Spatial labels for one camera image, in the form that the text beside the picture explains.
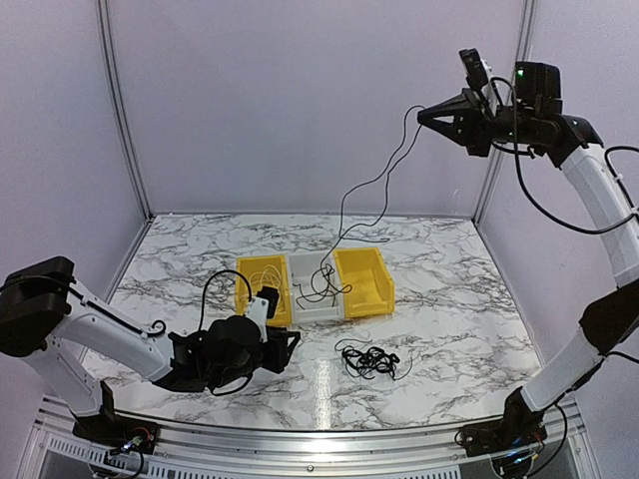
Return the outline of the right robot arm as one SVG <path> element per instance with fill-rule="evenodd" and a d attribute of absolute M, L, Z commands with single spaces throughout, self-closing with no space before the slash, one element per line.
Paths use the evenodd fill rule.
<path fill-rule="evenodd" d="M 638 208 L 610 165 L 611 150 L 592 124 L 563 110 L 557 67 L 519 62 L 511 79 L 496 75 L 474 50 L 460 53 L 465 87 L 417 115 L 418 123 L 477 158 L 494 146 L 512 155 L 521 192 L 562 229 L 599 242 L 613 290 L 585 307 L 576 331 L 542 369 L 511 393 L 494 437 L 514 447 L 533 420 L 578 388 L 638 326 Z M 553 215 L 527 187 L 524 157 L 545 157 L 572 188 L 591 224 L 579 227 Z"/>

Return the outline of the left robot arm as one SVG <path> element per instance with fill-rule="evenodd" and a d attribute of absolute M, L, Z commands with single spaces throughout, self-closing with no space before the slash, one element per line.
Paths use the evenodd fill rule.
<path fill-rule="evenodd" d="M 111 410 L 112 394 L 68 350 L 74 342 L 105 355 L 155 386 L 178 393 L 230 394 L 256 370 L 282 373 L 301 336 L 268 324 L 279 296 L 271 287 L 251 295 L 240 315 L 188 335 L 156 320 L 145 327 L 94 295 L 63 257 L 9 274 L 1 286 L 1 352 L 27 363 L 106 444 L 125 437 L 126 422 Z"/>

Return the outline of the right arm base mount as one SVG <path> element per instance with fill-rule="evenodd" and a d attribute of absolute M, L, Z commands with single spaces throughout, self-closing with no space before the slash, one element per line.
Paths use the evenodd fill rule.
<path fill-rule="evenodd" d="M 543 410 L 528 407 L 519 387 L 505 399 L 500 418 L 463 425 L 457 430 L 454 442 L 468 457 L 539 444 L 547 438 L 543 415 Z"/>

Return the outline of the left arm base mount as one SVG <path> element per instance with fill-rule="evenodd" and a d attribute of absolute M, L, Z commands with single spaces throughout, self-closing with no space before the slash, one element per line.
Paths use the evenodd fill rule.
<path fill-rule="evenodd" d="M 113 392 L 104 381 L 100 382 L 100 391 L 101 404 L 97 413 L 88 416 L 73 413 L 73 434 L 116 449 L 139 437 L 142 442 L 137 448 L 143 454 L 152 454 L 160 430 L 159 424 L 118 414 L 115 411 Z"/>

